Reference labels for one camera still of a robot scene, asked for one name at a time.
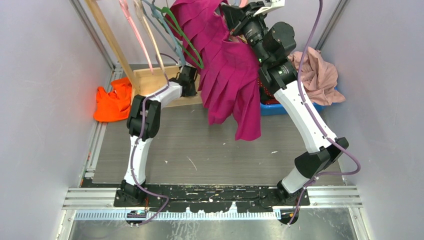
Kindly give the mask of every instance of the black mounting plate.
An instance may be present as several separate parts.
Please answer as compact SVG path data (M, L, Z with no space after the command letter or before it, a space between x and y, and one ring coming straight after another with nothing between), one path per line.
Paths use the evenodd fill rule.
M146 188L153 193L169 196L169 203L163 211L172 213L183 213L187 208L193 213L199 210L205 213L226 212L233 202L239 213L272 212L273 206L296 205L295 202L282 203L277 196L277 187L269 185L146 184ZM307 191L304 196L306 197L302 197L300 205L310 205ZM156 212L165 203L163 198L150 195L147 197L147 201L140 207L147 206L152 212Z

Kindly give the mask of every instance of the orange cloth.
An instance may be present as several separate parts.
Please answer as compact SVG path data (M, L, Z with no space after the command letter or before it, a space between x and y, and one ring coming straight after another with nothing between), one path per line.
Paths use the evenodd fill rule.
M100 86L97 88L95 100L97 110L93 117L99 122L116 122L127 119L131 110L132 86L128 77L110 83L113 90L109 93Z

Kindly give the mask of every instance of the floor mat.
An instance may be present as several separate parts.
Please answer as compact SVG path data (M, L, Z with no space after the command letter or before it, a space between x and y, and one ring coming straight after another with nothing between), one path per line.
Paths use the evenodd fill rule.
M275 185L306 151L288 115L263 116L262 136L235 141L237 123L208 125L201 104L164 108L160 129L148 153L146 176L152 184ZM94 183L120 183L127 171L130 135L126 121L107 125ZM336 162L327 170L340 172ZM343 185L340 176L322 176L318 185Z

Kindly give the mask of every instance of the wooden frame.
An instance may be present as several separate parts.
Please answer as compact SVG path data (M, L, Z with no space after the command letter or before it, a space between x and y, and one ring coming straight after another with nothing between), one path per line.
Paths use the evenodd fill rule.
M132 84L132 97L137 94L146 96L149 95L162 86L166 84L166 79L162 73L162 70L157 67L153 69L153 74L150 72L150 69L139 69L132 70L130 64L128 63L125 55L118 44L117 39L115 38L114 33L112 32L111 27L108 24L105 16L103 15L102 10L97 3L98 0L85 0L90 9L95 21L100 27L102 33L104 34L107 42L112 48L113 53L116 55L120 65L123 68L126 76L128 77L130 83ZM177 66L167 66L165 67L166 74L172 78L175 77L177 73L180 72L180 69ZM196 87L199 87L199 79L196 79ZM171 102L167 107L183 106L183 105L192 105L192 104L201 104L202 99L200 97L200 92L193 97L180 97L173 102Z

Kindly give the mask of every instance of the pink garment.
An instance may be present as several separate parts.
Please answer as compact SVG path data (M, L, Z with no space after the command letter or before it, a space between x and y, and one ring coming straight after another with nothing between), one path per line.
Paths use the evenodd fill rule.
M221 2L223 0L177 0L170 9L203 60L204 68L197 70L209 124L222 124L232 114L238 124L235 139L253 141L261 136L256 82L259 62L249 45L229 41L228 27L215 13ZM179 39L195 56L187 41ZM191 58L186 60L195 65Z
M299 70L301 57L301 51L296 51L288 56L296 70ZM313 103L326 106L346 100L345 96L334 89L338 78L336 67L324 61L320 52L312 47L307 49L300 78L308 97Z

